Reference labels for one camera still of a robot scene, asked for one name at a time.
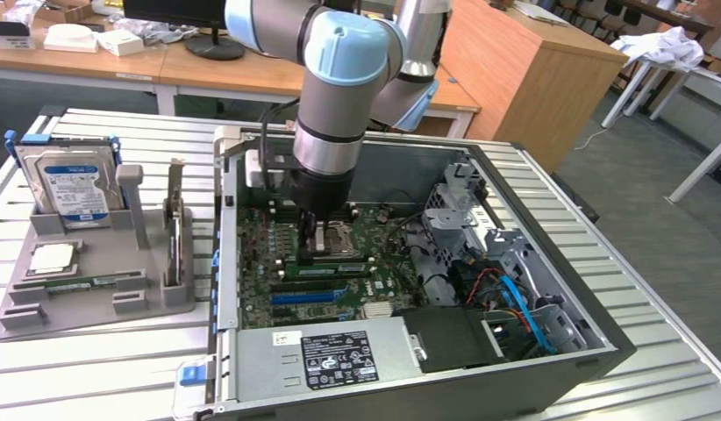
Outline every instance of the gray floor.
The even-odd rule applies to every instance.
[[[601,130],[613,100],[602,101],[576,145]],[[24,131],[44,104],[156,112],[155,98],[144,93],[0,81],[0,166],[4,131]],[[247,103],[225,109],[229,116],[259,114]],[[558,174],[599,212],[602,232],[721,360],[721,186],[703,180],[679,206],[663,199],[699,161],[674,133],[634,116],[568,153]]]

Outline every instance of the hard drive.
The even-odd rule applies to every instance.
[[[37,211],[61,215],[66,229],[108,226],[109,211],[124,209],[116,139],[25,135],[14,152]]]

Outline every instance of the metal panel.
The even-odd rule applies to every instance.
[[[68,110],[54,131],[121,137],[124,162],[140,163],[141,200],[157,207],[167,188],[167,163],[184,157],[185,199],[195,213],[196,292],[209,296],[212,253],[212,127],[231,122]],[[494,165],[550,238],[571,260],[592,292],[629,335],[638,352],[597,382],[576,387],[546,412],[524,419],[588,417],[673,420],[721,419],[721,369],[695,338],[667,313],[602,236],[582,219],[546,176],[507,144],[484,143]],[[32,198],[14,165],[0,171],[0,300],[26,230]],[[498,206],[504,224],[514,226]],[[209,304],[184,315],[92,326],[0,343],[1,419],[169,419],[173,369],[199,358],[205,346]]]

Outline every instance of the computer monitor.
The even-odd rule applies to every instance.
[[[212,29],[212,35],[196,35],[184,41],[185,49],[211,60],[235,60],[243,46],[232,39],[220,38],[224,26],[225,0],[124,0],[124,16],[173,25]]]

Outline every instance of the white table leg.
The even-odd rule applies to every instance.
[[[679,92],[679,90],[682,89],[683,87],[683,84],[686,83],[686,80],[687,78],[690,77],[690,75],[693,74],[693,71],[690,72],[686,72],[678,79],[678,81],[675,82],[675,84],[673,85],[673,87],[670,88],[669,90],[669,93],[665,95],[665,97],[662,98],[662,101],[659,102],[659,105],[657,106],[657,108],[654,109],[654,111],[651,112],[650,114],[650,120],[657,120],[657,117],[659,116],[659,113],[662,112],[662,109],[665,108],[665,106],[667,105],[669,103],[669,100],[675,96],[675,94]]]
[[[714,169],[721,163],[721,143],[715,147],[714,151],[706,156],[703,162],[698,164],[697,169],[687,176],[686,180],[679,184],[673,194],[669,195],[667,200],[671,203],[677,203],[687,191],[693,188],[694,184],[703,178],[706,173]]]
[[[641,63],[641,67],[637,70],[635,76],[633,76],[633,79],[630,79],[629,84],[626,85],[626,89],[622,90],[621,97],[618,98],[618,101],[615,101],[615,104],[607,113],[607,117],[601,123],[602,129],[606,129],[611,126],[613,121],[615,121],[615,117],[618,116],[618,113],[621,112],[622,106],[629,101],[629,98],[631,98],[633,91],[637,89],[637,86],[639,86],[641,81],[643,80],[643,77],[649,73],[651,68],[651,62],[643,61]]]
[[[637,109],[639,108],[641,101],[646,98],[646,95],[650,93],[651,87],[657,86],[657,83],[659,82],[659,78],[662,77],[662,68],[655,68],[654,73],[651,74],[650,81],[643,84],[643,88],[641,88],[641,92],[637,95],[635,99],[630,103],[629,107],[626,107],[626,110],[622,112],[626,117],[630,117],[634,112],[637,112]]]
[[[155,85],[157,96],[157,114],[175,116],[175,94],[177,89],[172,85]]]
[[[456,118],[451,120],[450,132],[446,135],[448,138],[464,139],[464,134],[470,128],[470,122],[474,116],[474,112],[460,112],[456,115]]]

